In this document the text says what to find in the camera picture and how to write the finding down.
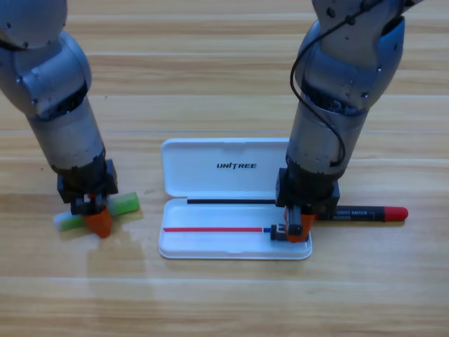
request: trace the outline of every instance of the black line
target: black line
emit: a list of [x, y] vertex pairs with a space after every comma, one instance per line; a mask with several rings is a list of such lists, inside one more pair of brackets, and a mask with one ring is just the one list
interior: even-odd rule
[[269, 204], [274, 205], [274, 199], [188, 199], [188, 204]]

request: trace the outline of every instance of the robotic arm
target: robotic arm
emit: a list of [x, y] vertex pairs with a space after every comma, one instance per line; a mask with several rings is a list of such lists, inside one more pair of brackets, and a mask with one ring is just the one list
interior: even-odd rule
[[0, 0], [0, 89], [25, 114], [63, 202], [94, 215], [118, 192], [116, 173], [87, 98], [91, 69], [62, 31], [66, 19], [66, 0]]
[[[290, 242], [307, 239], [313, 214], [334, 211], [338, 179], [401, 60], [402, 14], [421, 1], [312, 0], [318, 20], [291, 73], [300, 103], [276, 184]], [[118, 192], [116, 173], [87, 98], [91, 69], [62, 31], [66, 19], [67, 0], [0, 0], [0, 89], [25, 114], [62, 200], [95, 215]]]
[[[318, 20], [293, 65], [300, 100], [279, 171], [276, 205], [286, 208], [288, 241], [307, 239], [313, 214], [333, 213], [340, 179], [370, 108], [403, 53], [402, 14], [422, 0], [312, 0]], [[296, 91], [294, 81], [301, 89]]]

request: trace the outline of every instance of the white plastic case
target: white plastic case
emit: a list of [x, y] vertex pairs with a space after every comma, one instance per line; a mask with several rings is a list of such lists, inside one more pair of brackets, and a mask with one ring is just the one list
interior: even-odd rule
[[275, 207], [287, 138], [185, 138], [161, 148], [165, 205], [159, 252], [166, 258], [302, 260], [304, 243], [273, 242], [284, 222]]

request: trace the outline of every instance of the table surface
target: table surface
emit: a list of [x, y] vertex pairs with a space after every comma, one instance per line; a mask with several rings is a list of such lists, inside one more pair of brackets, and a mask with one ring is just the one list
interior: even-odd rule
[[293, 0], [71, 0], [90, 98], [141, 212], [100, 241], [67, 210], [21, 113], [0, 98], [0, 336], [449, 336], [449, 1], [408, 14], [405, 54], [369, 114], [342, 204], [406, 206], [404, 226], [314, 228], [301, 262], [166, 260], [160, 145], [288, 137], [288, 74], [315, 19]]

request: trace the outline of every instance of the red marker cap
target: red marker cap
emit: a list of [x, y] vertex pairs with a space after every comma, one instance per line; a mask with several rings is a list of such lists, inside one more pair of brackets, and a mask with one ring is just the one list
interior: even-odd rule
[[404, 207], [385, 207], [385, 221], [404, 221], [408, 210]]

